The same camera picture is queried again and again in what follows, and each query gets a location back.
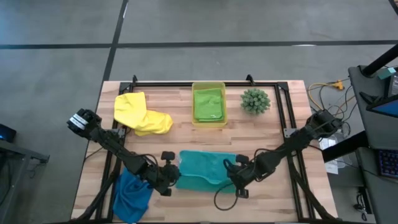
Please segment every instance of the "yellow container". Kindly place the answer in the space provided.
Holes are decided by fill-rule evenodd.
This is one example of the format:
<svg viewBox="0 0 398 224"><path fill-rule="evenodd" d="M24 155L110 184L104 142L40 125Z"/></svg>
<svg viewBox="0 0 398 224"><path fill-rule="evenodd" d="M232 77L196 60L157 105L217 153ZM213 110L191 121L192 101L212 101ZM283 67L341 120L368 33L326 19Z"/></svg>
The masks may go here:
<svg viewBox="0 0 398 224"><path fill-rule="evenodd" d="M221 97L223 99L223 113L224 119L221 121L212 121L212 122L199 122L195 119L195 104L193 91L195 90L207 90L211 88L220 88L221 89ZM198 128L220 128L225 126L227 123L226 117L226 97L225 97L225 84L223 82L195 82L192 84L192 124Z"/></svg>

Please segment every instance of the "wooden tabletop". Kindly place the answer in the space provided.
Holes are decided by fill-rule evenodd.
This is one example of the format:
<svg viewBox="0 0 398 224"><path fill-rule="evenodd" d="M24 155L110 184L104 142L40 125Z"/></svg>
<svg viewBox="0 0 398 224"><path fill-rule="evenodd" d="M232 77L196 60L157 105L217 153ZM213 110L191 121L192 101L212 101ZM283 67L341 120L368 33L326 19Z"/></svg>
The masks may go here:
<svg viewBox="0 0 398 224"><path fill-rule="evenodd" d="M298 128L305 125L311 116L304 82L287 81ZM113 122L114 99L118 95L120 82L104 82L99 99L97 114L102 117L102 127L110 129ZM253 157L258 148L275 149L283 143L275 90L271 87L258 87L264 90L271 100L271 108L259 116L250 116L240 107L243 91L247 87L227 87L226 105L228 123L223 128L195 128L192 123L190 87L140 87L134 92L143 91L147 109L168 113L173 126L167 134L138 137L134 131L126 138L125 147L139 154L153 154L159 161L162 151L193 149L213 152L232 152ZM282 93L282 102L287 126L289 116ZM87 155L100 148L89 143ZM72 218L78 217L94 199L101 185L106 151L101 150L91 156L83 166L81 179L72 211ZM337 216L328 177L321 152L307 148L303 157L310 182L310 188L321 204L333 216ZM248 185L250 197L239 199L236 206L227 212L219 211L213 205L214 193L180 190L172 187L171 197L162 197L154 191L149 201L149 209L140 222L293 222L297 221L292 187L286 159L282 160L275 173L262 182ZM107 194L104 211L108 210L110 191ZM303 193L300 192L302 207L306 211ZM233 203L234 194L221 194L217 199L220 207Z"/></svg>

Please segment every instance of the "gray floor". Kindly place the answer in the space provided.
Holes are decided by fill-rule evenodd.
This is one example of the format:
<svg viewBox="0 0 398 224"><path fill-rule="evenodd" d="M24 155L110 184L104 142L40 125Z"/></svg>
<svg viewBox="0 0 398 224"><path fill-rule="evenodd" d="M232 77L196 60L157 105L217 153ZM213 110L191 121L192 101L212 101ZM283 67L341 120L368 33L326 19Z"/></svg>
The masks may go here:
<svg viewBox="0 0 398 224"><path fill-rule="evenodd" d="M120 7L121 0L1 1L0 44L110 43ZM131 0L120 42L389 40L398 39L397 20L387 0ZM348 67L367 64L390 47L118 49L110 80L241 80L251 74L309 86L344 79ZM68 220L87 141L65 122L80 108L96 108L108 54L0 50L0 123L18 131L18 145L51 155L35 178L26 177L15 223ZM324 102L339 105L342 94L326 88ZM349 123L352 134L363 130L357 109ZM352 208L355 189L332 189L339 217L360 221Z"/></svg>

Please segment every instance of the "yellow cloth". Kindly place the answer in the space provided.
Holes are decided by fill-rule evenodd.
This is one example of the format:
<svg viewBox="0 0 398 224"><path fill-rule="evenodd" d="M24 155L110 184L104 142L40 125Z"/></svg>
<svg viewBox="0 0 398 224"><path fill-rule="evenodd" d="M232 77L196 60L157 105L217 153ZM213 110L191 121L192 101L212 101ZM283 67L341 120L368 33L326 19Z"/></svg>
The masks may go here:
<svg viewBox="0 0 398 224"><path fill-rule="evenodd" d="M114 101L114 119L138 136L165 134L173 125L169 114L147 110L144 92L126 93Z"/></svg>

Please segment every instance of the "keyboard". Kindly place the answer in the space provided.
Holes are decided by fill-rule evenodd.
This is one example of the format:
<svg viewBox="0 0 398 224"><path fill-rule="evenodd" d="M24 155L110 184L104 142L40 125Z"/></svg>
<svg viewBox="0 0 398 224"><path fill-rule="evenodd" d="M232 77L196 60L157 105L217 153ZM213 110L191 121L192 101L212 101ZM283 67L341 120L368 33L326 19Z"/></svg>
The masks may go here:
<svg viewBox="0 0 398 224"><path fill-rule="evenodd" d="M398 151L377 150L380 174L398 179Z"/></svg>

